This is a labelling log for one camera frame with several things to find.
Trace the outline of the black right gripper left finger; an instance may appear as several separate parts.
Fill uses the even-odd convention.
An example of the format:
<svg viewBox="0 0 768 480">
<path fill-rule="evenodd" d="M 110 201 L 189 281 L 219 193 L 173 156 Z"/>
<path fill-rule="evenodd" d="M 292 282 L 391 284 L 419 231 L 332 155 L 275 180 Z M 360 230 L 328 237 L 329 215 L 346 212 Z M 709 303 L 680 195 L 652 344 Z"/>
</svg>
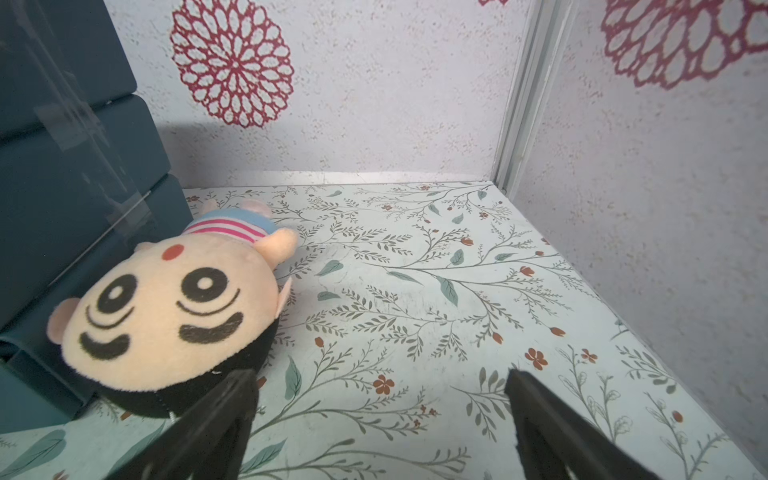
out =
<svg viewBox="0 0 768 480">
<path fill-rule="evenodd" d="M 110 479 L 236 479 L 259 399 L 256 373 L 231 372 Z"/>
</svg>

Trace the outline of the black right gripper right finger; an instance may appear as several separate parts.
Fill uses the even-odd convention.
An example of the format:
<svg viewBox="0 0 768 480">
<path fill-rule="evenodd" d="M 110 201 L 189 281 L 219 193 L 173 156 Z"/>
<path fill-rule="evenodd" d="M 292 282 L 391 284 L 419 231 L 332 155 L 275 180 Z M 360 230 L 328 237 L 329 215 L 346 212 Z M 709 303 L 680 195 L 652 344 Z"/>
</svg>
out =
<svg viewBox="0 0 768 480">
<path fill-rule="evenodd" d="M 655 479 L 532 374 L 509 371 L 505 393 L 527 479 Z"/>
</svg>

